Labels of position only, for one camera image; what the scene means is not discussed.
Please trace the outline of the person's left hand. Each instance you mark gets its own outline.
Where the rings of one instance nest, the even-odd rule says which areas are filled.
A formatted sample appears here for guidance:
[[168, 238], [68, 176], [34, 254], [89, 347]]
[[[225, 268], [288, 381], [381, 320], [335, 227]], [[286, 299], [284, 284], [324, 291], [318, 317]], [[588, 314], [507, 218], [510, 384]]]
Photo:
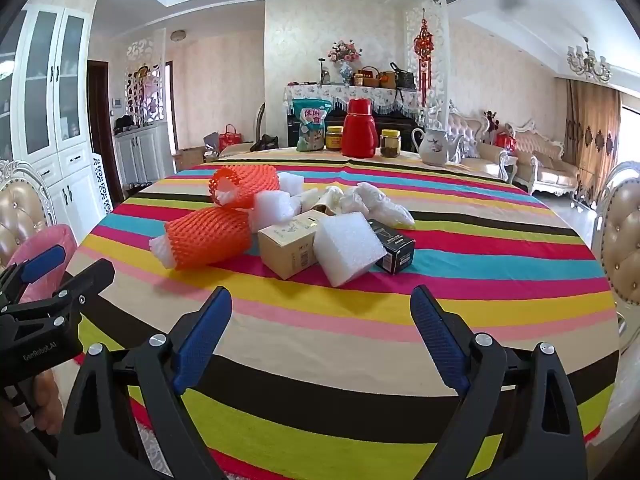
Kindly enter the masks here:
[[53, 370], [46, 370], [35, 378], [34, 398], [37, 404], [34, 414], [35, 426], [47, 434], [58, 434], [64, 413]]

